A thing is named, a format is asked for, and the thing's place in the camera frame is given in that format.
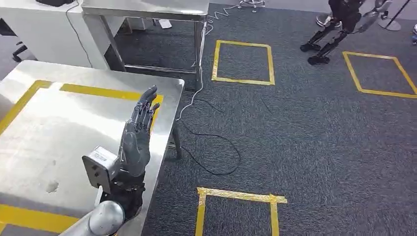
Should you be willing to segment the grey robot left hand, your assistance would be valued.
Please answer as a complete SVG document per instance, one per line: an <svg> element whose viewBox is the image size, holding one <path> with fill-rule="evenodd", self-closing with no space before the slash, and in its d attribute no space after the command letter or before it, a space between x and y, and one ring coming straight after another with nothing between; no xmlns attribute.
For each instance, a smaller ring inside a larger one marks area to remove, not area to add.
<svg viewBox="0 0 417 236"><path fill-rule="evenodd" d="M133 177L142 175L150 161L150 128L160 106L159 103L152 104L156 92L157 86L153 85L141 95L122 132L119 157L122 167Z"/></svg>

